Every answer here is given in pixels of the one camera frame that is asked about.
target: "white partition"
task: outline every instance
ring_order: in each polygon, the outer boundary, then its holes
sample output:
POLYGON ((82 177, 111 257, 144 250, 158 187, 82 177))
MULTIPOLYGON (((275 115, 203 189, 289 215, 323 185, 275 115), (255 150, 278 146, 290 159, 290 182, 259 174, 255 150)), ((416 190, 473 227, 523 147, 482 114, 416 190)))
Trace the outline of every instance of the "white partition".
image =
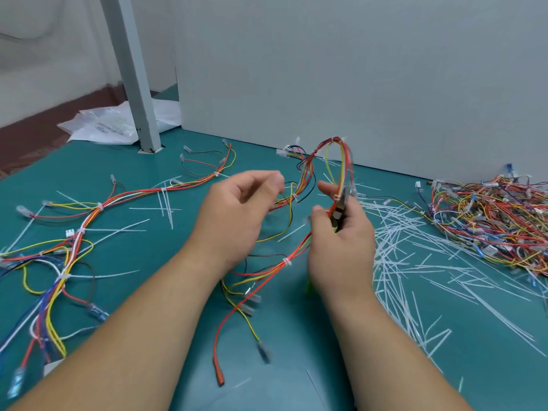
POLYGON ((548 180, 548 0, 179 0, 184 128, 358 164, 548 180))

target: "white plastic bag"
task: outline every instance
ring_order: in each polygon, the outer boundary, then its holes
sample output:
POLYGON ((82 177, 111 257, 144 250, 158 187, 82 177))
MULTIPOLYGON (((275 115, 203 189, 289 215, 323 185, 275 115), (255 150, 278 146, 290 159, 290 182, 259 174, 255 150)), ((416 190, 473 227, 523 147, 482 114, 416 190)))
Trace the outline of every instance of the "white plastic bag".
MULTIPOLYGON (((181 110, 178 101, 153 99, 152 105, 159 132, 181 125, 181 110)), ((72 120, 58 124, 58 127, 70 134, 69 141, 133 144, 139 139, 127 101, 117 107, 81 110, 72 120)))

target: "forearm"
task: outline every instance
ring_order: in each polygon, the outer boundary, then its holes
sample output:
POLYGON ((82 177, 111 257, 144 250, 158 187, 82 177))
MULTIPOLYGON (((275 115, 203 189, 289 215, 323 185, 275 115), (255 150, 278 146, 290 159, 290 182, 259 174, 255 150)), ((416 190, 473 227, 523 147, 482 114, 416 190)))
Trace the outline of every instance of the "forearm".
POLYGON ((13 411, 167 410, 215 268, 183 248, 13 411))
POLYGON ((359 410, 471 410, 373 294, 328 310, 359 410))

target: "gray metal leg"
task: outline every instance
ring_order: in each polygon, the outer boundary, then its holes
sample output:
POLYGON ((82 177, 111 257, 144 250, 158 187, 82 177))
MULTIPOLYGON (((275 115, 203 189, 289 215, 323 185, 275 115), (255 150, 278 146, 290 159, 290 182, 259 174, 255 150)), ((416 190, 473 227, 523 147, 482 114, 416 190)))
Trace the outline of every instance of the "gray metal leg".
POLYGON ((131 0, 101 0, 141 149, 162 149, 131 0))

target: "floor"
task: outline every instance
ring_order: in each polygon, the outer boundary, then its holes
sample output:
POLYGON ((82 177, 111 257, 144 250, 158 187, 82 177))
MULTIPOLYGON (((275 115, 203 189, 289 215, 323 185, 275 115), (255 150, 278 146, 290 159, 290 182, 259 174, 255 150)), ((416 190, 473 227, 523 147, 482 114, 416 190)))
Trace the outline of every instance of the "floor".
POLYGON ((126 100, 122 85, 106 86, 0 128, 0 181, 66 144, 69 135, 57 124, 72 119, 79 110, 115 106, 126 100))

